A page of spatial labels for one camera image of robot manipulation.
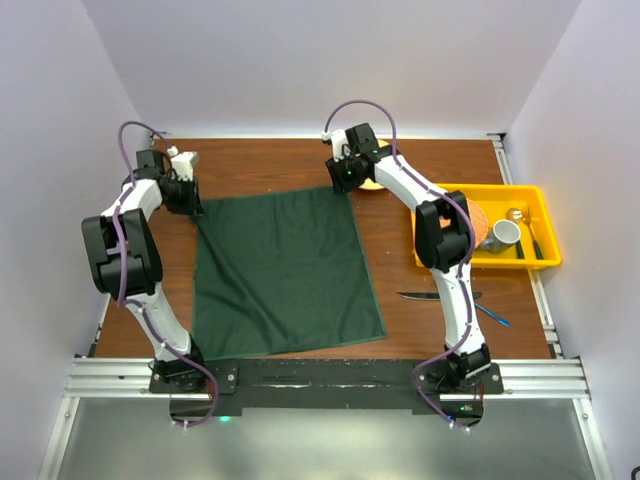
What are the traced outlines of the dark green cloth napkin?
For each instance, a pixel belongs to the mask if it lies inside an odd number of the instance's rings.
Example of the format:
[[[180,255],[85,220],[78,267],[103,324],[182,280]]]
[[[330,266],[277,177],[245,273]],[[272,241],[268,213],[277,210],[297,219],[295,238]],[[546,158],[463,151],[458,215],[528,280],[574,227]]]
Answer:
[[[386,337],[351,200],[322,186],[205,200],[191,336],[207,360]]]

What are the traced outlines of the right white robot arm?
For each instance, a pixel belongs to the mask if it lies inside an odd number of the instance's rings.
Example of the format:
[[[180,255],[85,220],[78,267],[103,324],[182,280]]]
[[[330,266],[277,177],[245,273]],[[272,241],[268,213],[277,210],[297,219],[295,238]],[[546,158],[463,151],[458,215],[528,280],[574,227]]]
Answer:
[[[326,130],[332,149],[326,167],[337,194],[370,179],[394,194],[414,214],[414,250],[433,276],[445,320],[445,352],[432,361],[448,386],[469,392],[489,369],[491,357],[479,327],[470,260],[476,241],[466,197],[427,180],[394,149],[381,146],[367,123]]]

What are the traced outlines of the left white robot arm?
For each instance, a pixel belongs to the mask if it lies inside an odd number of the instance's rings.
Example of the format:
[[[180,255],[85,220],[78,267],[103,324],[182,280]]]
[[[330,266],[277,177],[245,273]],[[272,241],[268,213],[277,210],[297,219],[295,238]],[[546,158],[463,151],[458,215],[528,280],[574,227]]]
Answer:
[[[140,324],[154,350],[153,378],[196,392],[206,385],[207,368],[162,287],[163,265],[149,220],[162,207],[189,217],[204,212],[194,173],[199,155],[171,147],[139,151],[136,160],[113,204],[81,223],[92,279]]]

